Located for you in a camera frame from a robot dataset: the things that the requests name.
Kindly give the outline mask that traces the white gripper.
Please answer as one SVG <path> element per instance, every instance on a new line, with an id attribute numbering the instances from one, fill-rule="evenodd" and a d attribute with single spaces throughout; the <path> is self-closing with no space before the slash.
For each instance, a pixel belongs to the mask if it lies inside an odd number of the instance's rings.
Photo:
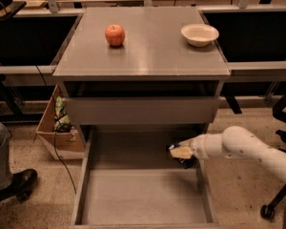
<path id="1" fill-rule="evenodd" d="M 174 158 L 190 159 L 195 156 L 198 159 L 209 159 L 207 154 L 205 141 L 207 135 L 198 135 L 196 137 L 184 140 L 181 142 L 185 147 L 170 147 L 169 151 Z"/>

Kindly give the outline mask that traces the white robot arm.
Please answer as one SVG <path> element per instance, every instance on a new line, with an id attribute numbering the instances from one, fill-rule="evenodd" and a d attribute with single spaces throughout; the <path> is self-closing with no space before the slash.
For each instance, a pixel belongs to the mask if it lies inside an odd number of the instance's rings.
<path id="1" fill-rule="evenodd" d="M 286 184 L 286 153 L 264 143 L 245 128 L 232 126 L 221 134 L 205 134 L 171 145 L 173 158 L 213 157 L 254 160 Z"/>

